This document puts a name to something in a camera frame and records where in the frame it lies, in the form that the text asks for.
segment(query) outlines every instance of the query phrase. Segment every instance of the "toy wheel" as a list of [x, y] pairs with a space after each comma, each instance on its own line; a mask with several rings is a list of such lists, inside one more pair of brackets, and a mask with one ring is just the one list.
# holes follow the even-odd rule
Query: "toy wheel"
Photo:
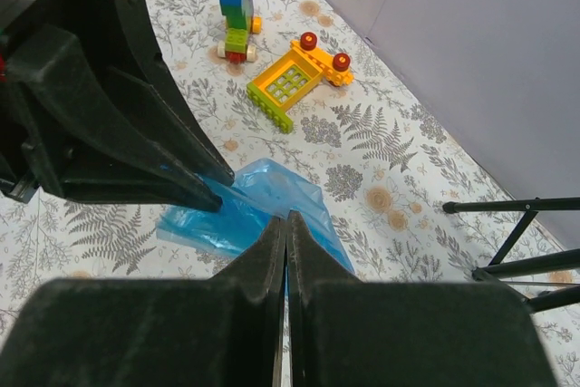
[[226, 42], [225, 41], [218, 41], [217, 42], [217, 56], [220, 58], [226, 57]]
[[262, 31], [262, 19], [260, 17], [252, 17], [252, 34], [259, 34]]
[[346, 53], [337, 53], [333, 58], [333, 68], [337, 72], [345, 72], [351, 65], [351, 57]]
[[313, 50], [317, 42], [318, 38], [314, 32], [304, 32], [300, 37], [300, 47], [303, 50]]
[[257, 59], [257, 48], [253, 44], [248, 44], [246, 49], [246, 61], [254, 63]]

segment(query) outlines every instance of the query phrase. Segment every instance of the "gray wall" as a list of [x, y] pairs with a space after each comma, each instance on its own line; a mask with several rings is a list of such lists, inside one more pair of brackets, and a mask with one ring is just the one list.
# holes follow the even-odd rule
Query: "gray wall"
[[329, 1], [515, 197], [580, 197], [580, 0]]

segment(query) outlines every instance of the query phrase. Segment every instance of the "toy vehicle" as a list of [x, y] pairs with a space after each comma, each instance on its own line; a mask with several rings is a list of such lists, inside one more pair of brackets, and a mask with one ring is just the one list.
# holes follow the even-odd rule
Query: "toy vehicle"
[[252, 0], [219, 0], [221, 14], [226, 17], [226, 41], [217, 44], [217, 56], [231, 63], [256, 60], [256, 46], [249, 44], [250, 34], [259, 34], [262, 19], [254, 16]]
[[316, 47], [317, 37], [306, 32], [300, 42], [290, 43], [290, 52], [247, 85], [247, 97], [270, 118], [283, 133], [294, 122], [285, 114], [309, 93], [323, 77], [333, 86], [348, 85], [354, 80], [346, 53], [335, 56]]

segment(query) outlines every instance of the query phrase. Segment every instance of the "tablecloth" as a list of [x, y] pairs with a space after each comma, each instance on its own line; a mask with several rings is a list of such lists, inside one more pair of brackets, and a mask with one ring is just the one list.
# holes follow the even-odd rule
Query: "tablecloth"
[[[469, 280], [469, 271], [489, 261], [518, 214], [446, 216], [440, 205], [509, 198], [507, 193], [324, 0], [254, 2], [263, 18], [263, 32], [252, 36], [258, 59], [234, 65], [217, 55], [225, 36], [218, 0], [147, 0], [179, 89], [232, 168], [268, 157], [322, 186], [336, 231], [363, 280]], [[246, 84], [305, 31], [315, 32], [329, 53], [350, 54], [355, 81], [343, 88], [317, 86], [289, 112], [295, 130], [284, 135], [247, 99]], [[42, 191], [26, 205], [1, 198], [2, 339], [26, 297], [52, 277], [205, 278], [227, 264], [156, 239], [163, 209], [79, 205]], [[510, 258], [558, 249], [534, 225]], [[574, 282], [577, 274], [536, 279]], [[518, 290], [535, 295], [542, 289]], [[533, 319], [561, 385], [580, 385], [580, 307]], [[283, 385], [290, 385], [287, 358]]]

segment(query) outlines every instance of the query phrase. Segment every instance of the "green lattice grid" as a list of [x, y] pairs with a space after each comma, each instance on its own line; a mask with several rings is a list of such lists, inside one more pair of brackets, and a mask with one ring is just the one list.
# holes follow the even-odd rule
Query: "green lattice grid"
[[266, 86], [266, 92], [277, 102], [284, 103], [305, 86], [310, 78], [293, 65]]

